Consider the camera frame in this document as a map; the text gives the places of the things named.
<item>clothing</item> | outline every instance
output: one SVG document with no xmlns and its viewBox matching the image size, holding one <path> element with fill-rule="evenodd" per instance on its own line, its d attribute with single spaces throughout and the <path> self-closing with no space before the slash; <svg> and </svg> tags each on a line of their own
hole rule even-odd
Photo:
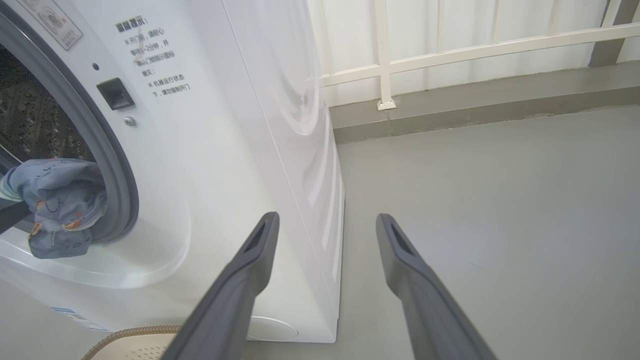
<svg viewBox="0 0 640 360">
<path fill-rule="evenodd" d="M 25 161 L 0 179 L 0 197 L 24 201 L 34 213 L 28 242 L 40 259 L 86 254 L 89 228 L 107 207 L 98 165 L 77 159 Z"/>
</svg>

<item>gray floor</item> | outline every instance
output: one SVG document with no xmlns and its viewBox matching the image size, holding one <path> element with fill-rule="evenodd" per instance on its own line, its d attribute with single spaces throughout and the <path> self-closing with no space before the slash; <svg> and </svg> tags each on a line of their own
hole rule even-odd
<svg viewBox="0 0 640 360">
<path fill-rule="evenodd" d="M 412 359 L 374 233 L 391 213 L 506 359 L 639 359 L 640 108 L 339 146 L 335 344 L 250 341 L 244 360 Z M 78 359 L 102 334 L 0 281 L 7 359 Z"/>
</svg>

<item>gray baseboard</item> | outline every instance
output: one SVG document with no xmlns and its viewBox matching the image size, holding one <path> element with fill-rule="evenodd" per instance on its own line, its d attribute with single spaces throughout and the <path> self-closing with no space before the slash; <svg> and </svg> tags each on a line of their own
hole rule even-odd
<svg viewBox="0 0 640 360">
<path fill-rule="evenodd" d="M 330 108 L 337 143 L 640 105 L 640 61 L 496 79 Z"/>
</svg>

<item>washing machine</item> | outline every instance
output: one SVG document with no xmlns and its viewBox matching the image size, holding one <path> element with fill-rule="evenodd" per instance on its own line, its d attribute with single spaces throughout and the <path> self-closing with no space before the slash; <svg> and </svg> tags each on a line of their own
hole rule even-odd
<svg viewBox="0 0 640 360">
<path fill-rule="evenodd" d="M 87 254 L 34 258 L 25 220 L 0 235 L 0 276 L 88 329 L 179 325 L 277 211 L 249 338 L 335 341 L 344 185 L 304 0 L 0 10 L 0 50 L 26 69 L 0 93 L 0 168 L 95 160 L 108 193 Z"/>
</svg>

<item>sticker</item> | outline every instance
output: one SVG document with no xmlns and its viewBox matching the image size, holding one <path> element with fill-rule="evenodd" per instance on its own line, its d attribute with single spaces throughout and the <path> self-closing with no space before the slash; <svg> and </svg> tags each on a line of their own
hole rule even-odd
<svg viewBox="0 0 640 360">
<path fill-rule="evenodd" d="M 121 35 L 122 47 L 154 97 L 191 90 L 186 76 L 175 70 L 175 57 L 165 29 L 149 23 L 142 15 L 122 19 L 113 31 Z"/>
<path fill-rule="evenodd" d="M 53 0 L 18 0 L 65 49 L 75 44 L 82 33 Z"/>
<path fill-rule="evenodd" d="M 55 311 L 65 315 L 66 317 L 68 317 L 71 320 L 77 322 L 78 324 L 86 327 L 89 330 L 108 331 L 107 329 L 103 328 L 102 326 L 96 324 L 95 322 L 93 322 L 91 320 L 88 320 L 84 316 L 76 313 L 75 311 L 73 311 L 71 309 L 65 309 L 63 307 L 52 307 L 51 309 L 54 309 Z"/>
</svg>

